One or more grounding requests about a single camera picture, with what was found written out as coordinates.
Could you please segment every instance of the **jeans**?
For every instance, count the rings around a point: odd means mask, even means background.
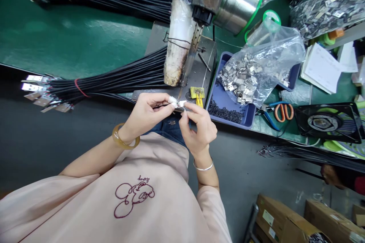
[[[154,128],[152,128],[150,131],[148,131],[143,135],[146,135],[150,132],[155,132],[169,140],[177,142],[178,144],[181,144],[182,146],[186,147],[179,126],[180,118],[181,115],[179,112],[175,112],[175,114],[172,113],[169,117],[163,119],[161,122],[156,124]]]

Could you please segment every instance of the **silver bracelet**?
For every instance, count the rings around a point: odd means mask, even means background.
[[[195,159],[193,160],[193,165],[194,165],[194,167],[195,167],[195,169],[197,169],[197,170],[199,170],[199,171],[208,171],[209,169],[211,169],[212,167],[213,167],[213,159],[212,159],[212,165],[211,166],[209,166],[208,168],[206,168],[206,169],[200,169],[200,168],[198,168],[196,165],[195,165]]]

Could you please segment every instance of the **gray floor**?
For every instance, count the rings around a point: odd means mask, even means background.
[[[115,101],[85,100],[72,113],[41,113],[23,96],[24,75],[0,66],[0,192],[12,191],[57,175],[68,163],[110,135],[127,119],[130,109]],[[294,169],[319,174],[319,167],[289,159],[268,159],[256,151],[268,144],[264,135],[248,137],[245,130],[217,124],[211,155],[219,175],[221,196],[233,242],[242,242],[251,205],[258,193],[280,200],[300,214],[305,200],[321,194],[335,210],[350,217],[360,195],[324,185],[322,180]],[[192,159],[189,185],[197,192]]]

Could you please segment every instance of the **wrist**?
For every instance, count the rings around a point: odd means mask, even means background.
[[[212,158],[209,154],[209,150],[206,149],[198,154],[192,154],[195,161],[195,166],[200,169],[206,169],[212,165]]]
[[[206,147],[201,148],[199,150],[190,149],[190,152],[194,158],[202,156],[203,154],[209,154],[209,144],[207,144]]]
[[[131,131],[128,130],[128,127],[123,125],[121,129],[118,131],[120,139],[123,141],[124,144],[130,145],[137,137],[131,134]]]

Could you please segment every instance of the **blue tray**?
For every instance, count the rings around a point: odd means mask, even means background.
[[[235,103],[228,96],[221,84],[219,84],[218,86],[216,85],[219,72],[222,70],[225,63],[228,62],[228,60],[232,57],[232,55],[233,54],[228,51],[222,53],[221,59],[219,60],[218,68],[216,70],[216,74],[213,79],[213,87],[210,91],[205,109],[209,108],[210,100],[213,96],[213,100],[217,103],[219,108],[225,107],[227,110],[236,110],[237,112],[241,112],[243,114],[243,118],[241,120],[241,123],[235,123],[209,114],[212,120],[250,130],[252,125],[254,124],[256,106],[254,106],[253,104],[241,105],[240,103]]]
[[[295,83],[298,79],[299,71],[300,71],[300,63],[293,66],[289,72],[289,86],[286,87],[282,83],[278,83],[277,87],[292,92],[294,90]]]

